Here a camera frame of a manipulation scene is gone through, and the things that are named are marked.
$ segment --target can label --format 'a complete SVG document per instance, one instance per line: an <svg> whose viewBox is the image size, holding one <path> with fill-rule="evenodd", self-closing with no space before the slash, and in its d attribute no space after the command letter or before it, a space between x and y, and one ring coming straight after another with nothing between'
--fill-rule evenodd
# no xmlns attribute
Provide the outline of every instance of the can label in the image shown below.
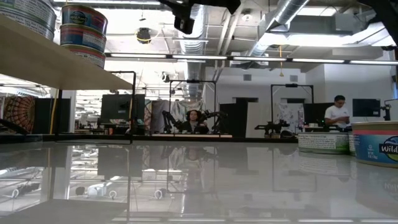
<svg viewBox="0 0 398 224"><path fill-rule="evenodd" d="M104 52L106 45L106 37L82 27L61 27L61 45L75 44L92 47L100 52Z"/></svg>
<svg viewBox="0 0 398 224"><path fill-rule="evenodd" d="M299 134L298 146L307 149L348 150L347 134Z"/></svg>
<svg viewBox="0 0 398 224"><path fill-rule="evenodd" d="M106 34L106 18L94 9L79 6L65 6L62 8L62 24L78 24L88 26Z"/></svg>
<svg viewBox="0 0 398 224"><path fill-rule="evenodd" d="M355 155L354 135L349 134L348 140L349 140L349 153Z"/></svg>
<svg viewBox="0 0 398 224"><path fill-rule="evenodd" d="M54 29L55 15L53 9L46 3L39 0L0 0L0 6L17 9L30 14L45 23L46 26Z"/></svg>
<svg viewBox="0 0 398 224"><path fill-rule="evenodd" d="M11 12L3 11L1 9L0 9L0 14L5 15L8 18L10 18L11 20L18 22L19 24L27 27L31 31L44 36L48 40L53 41L53 39L54 39L54 33L51 30L49 30L48 28L40 25L39 23L37 23L31 19L25 18L23 16L18 16Z"/></svg>
<svg viewBox="0 0 398 224"><path fill-rule="evenodd" d="M84 50L84 49L74 49L74 48L68 48L71 52L73 52L75 55L81 56L86 60L89 60L91 63L104 68L105 66L105 56L99 57L96 56L95 53L91 53L89 50Z"/></svg>
<svg viewBox="0 0 398 224"><path fill-rule="evenodd" d="M354 134L357 159L398 164L398 131L360 130L354 131Z"/></svg>

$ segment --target tuna can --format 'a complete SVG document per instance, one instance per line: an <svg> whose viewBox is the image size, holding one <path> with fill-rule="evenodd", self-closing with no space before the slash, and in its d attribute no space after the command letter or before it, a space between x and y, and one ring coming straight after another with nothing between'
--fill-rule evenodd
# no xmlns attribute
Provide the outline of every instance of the tuna can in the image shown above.
<svg viewBox="0 0 398 224"><path fill-rule="evenodd" d="M52 29L55 27L57 16L53 9L41 0L0 0L0 6L23 12Z"/></svg>
<svg viewBox="0 0 398 224"><path fill-rule="evenodd" d="M75 55L81 56L86 60L89 60L91 63L99 66L100 68L104 68L105 66L105 54L91 48L85 47L80 45L73 45L73 44L66 44L62 47L70 50L71 52L75 53Z"/></svg>
<svg viewBox="0 0 398 224"><path fill-rule="evenodd" d="M349 154L348 133L299 133L300 152Z"/></svg>
<svg viewBox="0 0 398 224"><path fill-rule="evenodd" d="M52 30L27 15L5 9L3 7L0 7L0 14L7 16L13 21L18 22L19 24L27 27L31 31L44 36L48 40L53 41L54 39L54 32Z"/></svg>
<svg viewBox="0 0 398 224"><path fill-rule="evenodd" d="M93 28L77 24L61 25L60 45L74 44L105 51L106 37Z"/></svg>
<svg viewBox="0 0 398 224"><path fill-rule="evenodd" d="M105 35L108 20L100 12L90 7L67 5L62 7L62 24L88 26Z"/></svg>
<svg viewBox="0 0 398 224"><path fill-rule="evenodd" d="M398 168L398 121L353 124L356 160Z"/></svg>

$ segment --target white t-shirt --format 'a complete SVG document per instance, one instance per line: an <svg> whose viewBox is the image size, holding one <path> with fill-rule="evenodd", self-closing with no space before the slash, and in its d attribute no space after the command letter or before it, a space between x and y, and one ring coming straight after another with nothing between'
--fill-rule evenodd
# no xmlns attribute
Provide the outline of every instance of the white t-shirt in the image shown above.
<svg viewBox="0 0 398 224"><path fill-rule="evenodd" d="M329 107L328 109L326 109L326 112L325 112L325 118L329 118L329 119L336 119L336 118L347 117L347 116L349 116L349 112L348 112L347 108L344 108L344 107L338 108L334 105ZM346 124L343 121L339 121L335 124L341 128L351 126L351 124Z"/></svg>

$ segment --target man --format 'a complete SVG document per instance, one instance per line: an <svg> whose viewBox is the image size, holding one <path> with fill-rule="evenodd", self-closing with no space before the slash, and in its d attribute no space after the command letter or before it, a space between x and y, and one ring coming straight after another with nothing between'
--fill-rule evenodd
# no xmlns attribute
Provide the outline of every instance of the man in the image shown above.
<svg viewBox="0 0 398 224"><path fill-rule="evenodd" d="M347 108L344 108L346 98L338 95L335 97L335 104L325 112L325 122L327 125L337 125L340 128L351 126L349 123L349 113Z"/></svg>

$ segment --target headphones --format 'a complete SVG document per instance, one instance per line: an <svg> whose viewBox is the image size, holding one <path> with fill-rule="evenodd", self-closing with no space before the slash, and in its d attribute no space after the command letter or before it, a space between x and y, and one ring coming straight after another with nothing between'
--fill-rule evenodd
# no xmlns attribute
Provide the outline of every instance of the headphones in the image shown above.
<svg viewBox="0 0 398 224"><path fill-rule="evenodd" d="M190 110L190 111L188 111L187 113L186 113L186 119L187 119L187 121L189 121L190 120L190 114L191 114L191 112L192 111L196 111L197 112L197 115L198 115L198 119L197 119L197 121L199 121L199 119L200 119L200 117L201 117L201 112L200 111L198 111L198 110Z"/></svg>

